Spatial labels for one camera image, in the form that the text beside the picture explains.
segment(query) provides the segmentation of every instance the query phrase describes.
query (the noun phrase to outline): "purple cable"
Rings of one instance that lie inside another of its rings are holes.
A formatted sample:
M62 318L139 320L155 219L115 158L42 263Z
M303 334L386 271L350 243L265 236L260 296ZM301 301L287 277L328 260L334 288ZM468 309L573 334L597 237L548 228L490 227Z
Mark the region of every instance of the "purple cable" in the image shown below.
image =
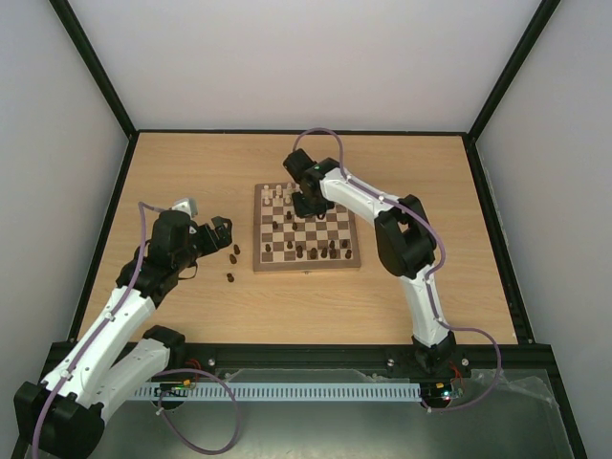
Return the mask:
M165 414L165 410L162 407L162 399L169 392L168 390L166 390L162 395L160 395L160 399L157 401L157 407L160 409L159 414L162 416L162 418L164 418L164 421L167 424L167 426L170 427L170 430L172 430L174 432L174 434L177 437L179 437L179 440L181 440L181 442L186 447L188 447L189 449L192 449L195 452L198 452L200 454L206 454L208 456L214 456L216 454L223 454L224 452L227 452L230 449L232 449L236 445L236 443L238 443L238 437L240 436L240 427L242 425L242 415L240 414L240 407L238 406L238 402L236 401L236 397L234 396L234 394L231 391L231 389L223 381L221 381L219 378L217 378L216 376L214 376L214 375L212 375L212 374L210 374L210 373L208 373L208 372L206 372L204 370L196 370L194 368L179 368L179 369L176 369L176 370L165 370L165 371L162 371L162 372L158 373L155 376L174 375L174 374L177 374L177 373L196 373L198 375L205 376L205 377L215 381L216 383L219 383L221 385L221 387L223 387L225 389L225 391L228 393L229 397L231 398L231 402L233 403L233 408L234 408L234 411L236 413L236 427L234 428L233 435L229 439L228 443L224 447L222 447L220 449L204 449L204 448L200 448L200 447L197 447L197 446L193 445L191 442L189 442L187 440L187 438L185 438L185 436L183 436L183 434L181 432L179 432L179 430L172 424L170 419Z
M373 191L369 187L364 186L361 183L352 180L351 177L346 174L346 171L344 170L344 145L342 144L342 139L340 138L340 136L336 132L332 131L331 129L327 129L325 127L314 127L312 129L308 129L307 131L302 132L295 139L295 142L294 142L294 151L297 150L297 145L299 144L299 141L304 136L307 136L308 134L312 134L313 132L324 132L324 133L329 134L330 136L334 137L334 139L336 139L336 142L338 142L338 147L339 147L340 174L342 175L342 178L344 178L349 184L351 184L354 187L356 187L356 188L360 189L361 191L363 191L365 194L367 194L367 195L371 196L372 198L378 200L379 199L379 194L378 193L376 193L375 191ZM427 271L425 273L427 296L429 297L429 305L431 306L431 312L433 313L433 316L435 317L437 322L441 326L443 326L444 328L446 328L447 330L450 330L452 332L473 332L473 333L478 333L480 335L483 335L484 337L486 337L492 343L493 348L495 349L495 355L497 357L497 367L495 368L495 376L493 377L493 381L492 381L491 385L489 387L487 387L487 390L485 390L479 397L477 397L474 400L472 400L470 402L467 402L465 404L460 404L458 406L449 406L449 407L446 407L446 408L431 408L430 406L428 406L426 404L425 401L423 401L423 405L425 406L425 408L427 408L427 411L431 411L431 412L458 411L460 409L465 409L465 408L468 408L470 406L474 406L475 404L478 404L480 401L482 401L485 397L487 397L491 393L491 391L499 383L499 377L501 376L501 352L499 351L499 345L497 344L497 341L495 341L495 339L489 333L485 332L484 330L481 330L479 328L473 328L473 327L453 327L453 326L448 325L447 323L443 322L440 319L440 314L438 313L438 309L436 308L436 304L435 304L435 301L433 299L433 291L431 290L431 286L429 285L429 283L427 281L429 280L429 278L431 277L432 274L434 274L435 272L437 272L440 269L442 269L442 267L444 266L444 264L447 261L447 251L445 249L444 243L442 242L442 238L433 229L433 227L428 222L426 222L425 219L423 219L418 213L416 213L413 210L407 208L406 206L403 206L402 204L398 203L395 200L388 199L388 198L383 198L382 201L384 203L389 204L390 206L393 206L394 208L398 208L402 212L410 215L417 222L419 222L421 225L423 225L423 227L435 239L438 247L440 248L440 261L438 262L438 264L433 266L429 271Z
M129 284L127 285L127 288L125 289L125 292L123 292L123 295L121 295L121 298L117 302L117 305L111 311L111 314L113 316L117 313L119 309L121 309L121 307L123 306L123 303L125 303L125 300L130 295L130 292L134 288L134 284L136 284L136 279L138 278L138 274L141 272L142 260L144 259L144 245L146 241L146 221L144 217L144 208L157 209L157 208L153 208L152 206L149 206L142 202L138 203L138 210L141 215L141 245L140 245L140 249L138 252L138 258L136 261L136 268L134 270L134 274L132 275L132 278L130 279ZM89 338L83 343L83 345L80 347L75 357L73 358L73 361L70 363L70 365L68 365L68 368L67 368L68 372L72 373L72 371L77 367L78 362L81 360L85 352L87 352L87 349L89 349L89 347L92 345L94 340L102 332L102 330L108 324L108 322L109 320L107 318L103 320L99 324L99 326L96 328L96 330L94 330L94 332L89 336ZM66 383L66 381L68 381L66 378L59 379L59 382L55 385L55 388L51 391L51 393L49 394L49 397L47 397L47 400L45 401L45 404L42 406L42 409L40 410L40 414L38 415L38 420L36 421L36 426L34 428L34 434L32 438L32 458L33 459L38 459L39 457L38 456L38 446L40 445L40 433L42 432L42 426L44 424L45 418L47 417L47 413L49 412L49 408L51 407L51 404L53 403L55 396L61 390L64 383Z

